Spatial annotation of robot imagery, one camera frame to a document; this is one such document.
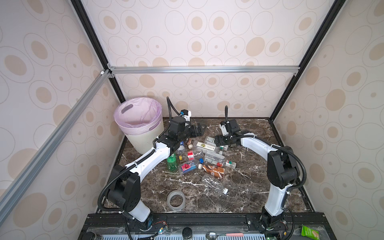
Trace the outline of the frosted bottle kiwi label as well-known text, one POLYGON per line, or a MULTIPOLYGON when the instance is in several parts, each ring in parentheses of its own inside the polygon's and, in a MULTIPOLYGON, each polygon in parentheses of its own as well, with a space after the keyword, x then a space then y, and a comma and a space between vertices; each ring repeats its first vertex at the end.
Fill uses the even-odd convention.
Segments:
POLYGON ((194 141, 193 147, 202 150, 204 153, 206 153, 207 151, 219 153, 221 151, 219 147, 213 146, 211 144, 199 142, 199 141, 194 141))

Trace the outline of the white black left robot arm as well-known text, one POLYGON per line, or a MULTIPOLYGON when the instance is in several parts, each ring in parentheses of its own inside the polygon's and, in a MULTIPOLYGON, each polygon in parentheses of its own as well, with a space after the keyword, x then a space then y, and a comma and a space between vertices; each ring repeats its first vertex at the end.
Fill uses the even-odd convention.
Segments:
POLYGON ((170 157, 180 143, 201 137, 205 128, 198 123, 191 124, 190 112, 178 112, 170 98, 167 98, 169 121, 166 129, 153 140, 152 148, 126 167, 114 167, 110 179, 98 197, 98 208, 103 212, 119 212, 126 218, 137 221, 141 228, 148 230, 153 214, 141 201, 141 182, 160 162, 170 157))

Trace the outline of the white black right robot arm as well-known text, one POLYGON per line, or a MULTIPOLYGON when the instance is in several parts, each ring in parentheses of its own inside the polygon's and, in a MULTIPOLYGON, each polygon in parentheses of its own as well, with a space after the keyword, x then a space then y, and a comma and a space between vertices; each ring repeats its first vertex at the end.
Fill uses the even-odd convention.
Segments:
POLYGON ((307 180, 303 162, 291 147, 270 144, 249 131, 242 131, 235 119, 228 118, 228 106, 225 106, 225 120, 220 123, 220 128, 222 134, 215 136, 216 146, 242 146, 267 161, 267 177, 271 185, 262 208, 261 224, 266 230, 272 229, 283 219, 288 195, 307 180))

